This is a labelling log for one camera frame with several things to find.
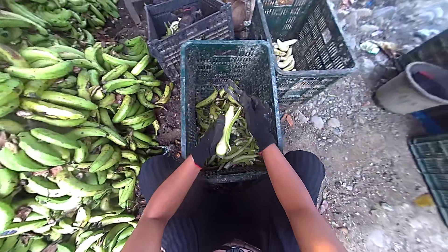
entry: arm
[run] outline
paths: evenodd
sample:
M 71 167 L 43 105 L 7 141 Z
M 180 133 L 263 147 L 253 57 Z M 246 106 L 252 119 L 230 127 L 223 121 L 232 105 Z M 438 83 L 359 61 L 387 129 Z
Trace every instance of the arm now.
M 157 188 L 122 252 L 160 252 L 164 228 L 181 205 L 200 170 L 190 155 Z
M 149 199 L 137 227 L 122 252 L 160 252 L 168 220 L 174 215 L 207 158 L 215 154 L 224 129 L 224 116 L 218 117 L 195 146 L 191 155 L 157 188 Z
M 267 173 L 288 216 L 300 250 L 345 252 L 333 230 L 314 206 L 302 180 L 275 145 L 276 140 L 269 132 L 269 110 L 258 98 L 242 96 L 241 99 L 249 131 L 262 151 Z
M 300 250 L 345 252 L 344 246 L 314 206 L 302 180 L 275 144 L 270 144 L 263 150 L 263 159 Z

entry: plantain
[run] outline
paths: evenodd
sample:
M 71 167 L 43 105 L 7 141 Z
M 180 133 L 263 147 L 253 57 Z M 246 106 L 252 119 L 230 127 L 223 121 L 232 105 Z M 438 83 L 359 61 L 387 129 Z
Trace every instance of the plantain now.
M 48 166 L 57 166 L 66 163 L 66 161 L 61 159 L 61 156 L 52 150 L 47 143 L 39 142 L 36 138 L 31 136 L 29 132 L 21 132 L 17 136 L 20 141 L 19 147 L 37 162 Z

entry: dried leaf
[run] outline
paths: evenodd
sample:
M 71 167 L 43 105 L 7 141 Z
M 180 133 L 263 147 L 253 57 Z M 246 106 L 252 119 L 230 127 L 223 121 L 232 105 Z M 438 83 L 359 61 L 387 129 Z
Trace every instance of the dried leaf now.
M 5 143 L 7 142 L 8 137 L 6 136 L 6 131 L 0 131 L 0 148 L 3 148 Z
M 287 116 L 288 114 L 283 114 L 283 116 L 281 117 L 281 119 L 280 119 L 280 123 L 283 123 L 285 120 L 286 120 L 286 116 Z
M 435 204 L 431 194 L 429 193 L 422 194 L 415 198 L 414 203 L 419 207 L 430 207 Z
M 19 207 L 16 213 L 16 217 L 19 217 L 24 222 L 31 212 L 31 207 Z
M 292 116 L 291 115 L 287 115 L 286 116 L 286 121 L 288 121 L 288 124 L 289 124 L 289 126 L 294 126 L 294 121 L 293 121 L 293 118 L 292 118 Z

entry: peeled plantains in crate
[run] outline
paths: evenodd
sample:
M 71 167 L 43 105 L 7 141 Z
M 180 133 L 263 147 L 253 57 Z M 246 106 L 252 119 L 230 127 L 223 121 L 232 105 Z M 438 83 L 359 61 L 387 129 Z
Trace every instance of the peeled plantains in crate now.
M 225 116 L 223 136 L 216 146 L 216 154 L 207 160 L 206 166 L 208 169 L 221 170 L 234 166 L 262 164 L 257 141 L 247 129 L 243 107 L 233 98 L 233 88 L 226 87 L 226 89 L 223 88 L 218 92 L 214 88 L 209 97 L 196 104 L 201 137 L 220 115 Z

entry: dark green plastic crate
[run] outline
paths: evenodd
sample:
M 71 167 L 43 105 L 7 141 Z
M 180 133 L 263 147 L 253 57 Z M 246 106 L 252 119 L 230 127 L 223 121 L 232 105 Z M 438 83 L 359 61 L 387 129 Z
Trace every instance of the dark green plastic crate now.
M 263 40 L 191 40 L 181 46 L 181 146 L 186 158 L 199 141 L 195 105 L 223 88 L 228 79 L 239 81 L 248 95 L 266 102 L 271 110 L 271 132 L 282 149 L 280 113 L 272 47 Z M 261 166 L 203 171 L 211 183 L 252 180 L 266 173 Z
M 327 0 L 275 3 L 257 0 L 249 38 L 298 39 L 292 45 L 297 71 L 283 71 L 275 63 L 279 103 L 303 103 L 356 69 Z
M 409 149 L 448 226 L 448 134 L 414 138 Z

